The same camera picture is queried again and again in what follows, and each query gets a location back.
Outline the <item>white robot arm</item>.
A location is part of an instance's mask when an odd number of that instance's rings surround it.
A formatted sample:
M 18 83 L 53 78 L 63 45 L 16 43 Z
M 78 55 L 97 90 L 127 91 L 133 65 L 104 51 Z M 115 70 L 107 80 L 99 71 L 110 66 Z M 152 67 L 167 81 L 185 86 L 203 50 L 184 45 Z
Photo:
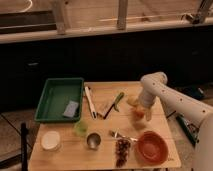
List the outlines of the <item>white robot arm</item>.
M 213 171 L 213 106 L 168 87 L 167 81 L 168 78 L 164 72 L 142 76 L 139 104 L 150 110 L 155 99 L 159 97 L 191 121 L 199 129 L 192 169 L 193 171 Z

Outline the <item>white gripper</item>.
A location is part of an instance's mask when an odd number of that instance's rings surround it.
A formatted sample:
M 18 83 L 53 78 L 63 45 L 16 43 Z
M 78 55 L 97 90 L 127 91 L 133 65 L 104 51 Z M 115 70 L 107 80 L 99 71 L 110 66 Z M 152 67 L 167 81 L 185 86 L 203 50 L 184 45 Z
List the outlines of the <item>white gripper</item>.
M 140 104 L 145 107 L 145 117 L 147 121 L 150 121 L 152 119 L 152 110 L 151 107 L 155 103 L 156 96 L 150 93 L 146 89 L 142 89 L 138 96 Z M 141 111 L 142 106 L 141 105 L 136 105 L 133 107 L 133 111 Z

